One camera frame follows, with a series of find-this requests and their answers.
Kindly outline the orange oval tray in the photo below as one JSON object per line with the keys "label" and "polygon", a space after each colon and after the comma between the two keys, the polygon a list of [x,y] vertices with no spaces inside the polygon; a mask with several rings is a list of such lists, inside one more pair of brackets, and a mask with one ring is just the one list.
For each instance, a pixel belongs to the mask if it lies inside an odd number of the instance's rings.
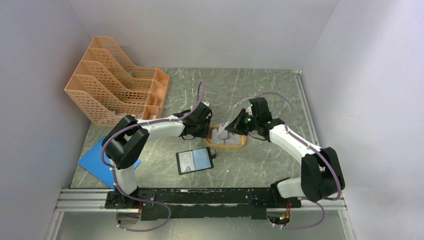
{"label": "orange oval tray", "polygon": [[240,149],[242,149],[245,146],[245,144],[247,142],[247,137],[245,135],[242,135],[242,145],[240,145],[240,146],[211,144],[212,129],[215,129],[215,128],[219,128],[220,129],[221,126],[220,125],[213,125],[213,126],[210,127],[210,129],[209,129],[209,137],[205,139],[206,145],[208,147],[215,148],[215,149],[240,150]]}

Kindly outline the black leather card holder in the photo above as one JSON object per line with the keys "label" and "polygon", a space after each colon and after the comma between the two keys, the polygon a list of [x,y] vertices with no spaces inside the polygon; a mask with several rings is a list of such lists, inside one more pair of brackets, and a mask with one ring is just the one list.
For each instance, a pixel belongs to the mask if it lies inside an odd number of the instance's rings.
{"label": "black leather card holder", "polygon": [[[179,154],[184,152],[191,152],[193,161],[194,161],[194,167],[195,170],[191,172],[182,173],[180,169],[180,161],[179,161]],[[188,173],[194,173],[199,172],[203,170],[213,169],[214,168],[214,162],[213,160],[217,157],[216,150],[214,152],[211,152],[210,147],[203,147],[193,150],[187,150],[187,151],[181,151],[177,152],[175,154],[176,157],[176,163],[177,163],[177,170],[179,175],[184,175]]]}

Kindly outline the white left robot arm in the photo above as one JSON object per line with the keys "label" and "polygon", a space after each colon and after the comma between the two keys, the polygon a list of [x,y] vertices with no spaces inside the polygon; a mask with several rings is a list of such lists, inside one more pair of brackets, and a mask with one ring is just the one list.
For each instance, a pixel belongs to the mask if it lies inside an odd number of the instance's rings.
{"label": "white left robot arm", "polygon": [[126,208],[138,203],[134,164],[147,143],[170,137],[205,139],[209,136],[212,116],[211,108],[202,102],[196,108],[153,120],[124,116],[104,138],[100,154],[101,161],[109,160],[106,165],[112,171],[118,201]]}

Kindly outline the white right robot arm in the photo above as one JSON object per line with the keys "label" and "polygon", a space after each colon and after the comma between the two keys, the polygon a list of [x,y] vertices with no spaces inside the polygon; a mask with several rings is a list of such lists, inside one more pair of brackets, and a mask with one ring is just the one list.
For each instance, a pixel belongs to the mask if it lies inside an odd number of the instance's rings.
{"label": "white right robot arm", "polygon": [[269,199],[275,207],[282,207],[289,198],[318,202],[341,197],[345,182],[336,151],[306,141],[290,129],[287,121],[274,118],[264,97],[250,99],[249,108],[243,108],[225,130],[237,135],[257,132],[300,164],[299,177],[285,178],[272,184],[275,190],[270,193]]}

